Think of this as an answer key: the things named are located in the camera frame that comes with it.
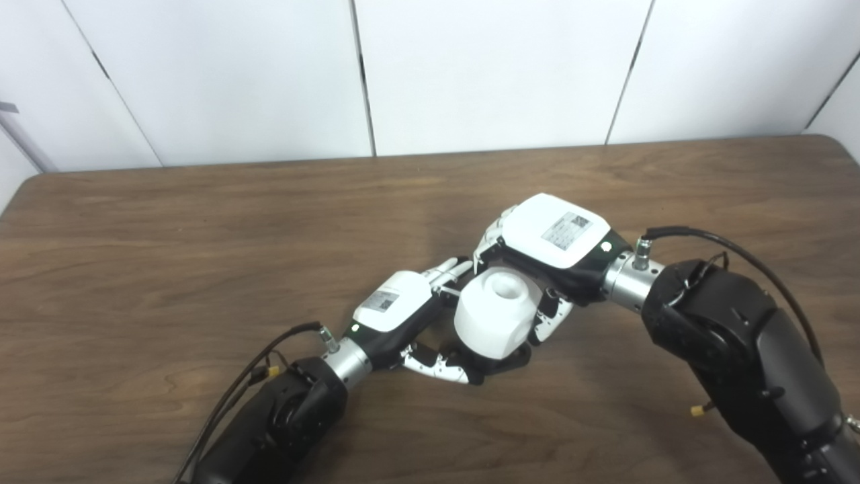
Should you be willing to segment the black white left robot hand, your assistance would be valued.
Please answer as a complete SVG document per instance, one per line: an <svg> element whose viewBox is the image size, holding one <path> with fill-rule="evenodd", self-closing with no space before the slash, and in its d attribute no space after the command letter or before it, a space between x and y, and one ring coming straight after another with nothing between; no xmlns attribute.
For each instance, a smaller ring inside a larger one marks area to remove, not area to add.
<svg viewBox="0 0 860 484"><path fill-rule="evenodd" d="M424 272L393 273L356 307L338 348L326 355L329 367L348 389L372 372L394 368L446 382L482 383L481 376L417 341L443 309L456 305L458 279L472 266L469 257L453 257Z"/></svg>

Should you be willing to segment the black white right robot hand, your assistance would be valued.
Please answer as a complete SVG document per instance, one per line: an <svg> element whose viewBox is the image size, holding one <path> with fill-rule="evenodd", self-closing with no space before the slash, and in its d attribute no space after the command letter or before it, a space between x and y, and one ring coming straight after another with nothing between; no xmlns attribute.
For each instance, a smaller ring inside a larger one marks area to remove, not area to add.
<svg viewBox="0 0 860 484"><path fill-rule="evenodd" d="M540 346L574 307L606 300L610 266L631 250L602 216L541 193L505 210L482 234L472 260L475 275L499 261L546 285L527 336Z"/></svg>

